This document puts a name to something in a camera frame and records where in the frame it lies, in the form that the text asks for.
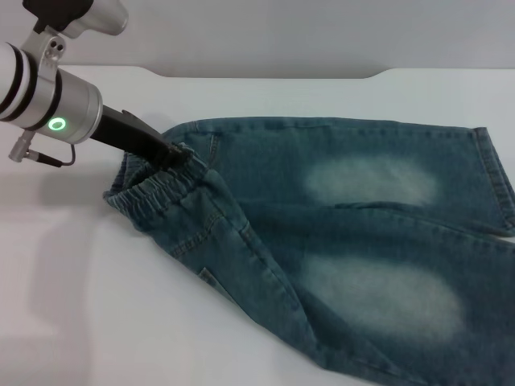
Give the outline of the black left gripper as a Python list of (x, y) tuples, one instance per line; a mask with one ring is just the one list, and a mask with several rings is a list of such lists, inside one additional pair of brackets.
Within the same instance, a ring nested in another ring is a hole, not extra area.
[(165, 142), (161, 133), (132, 113), (107, 105), (103, 106), (101, 119), (90, 138), (157, 164), (158, 170), (181, 167), (193, 155), (185, 143)]

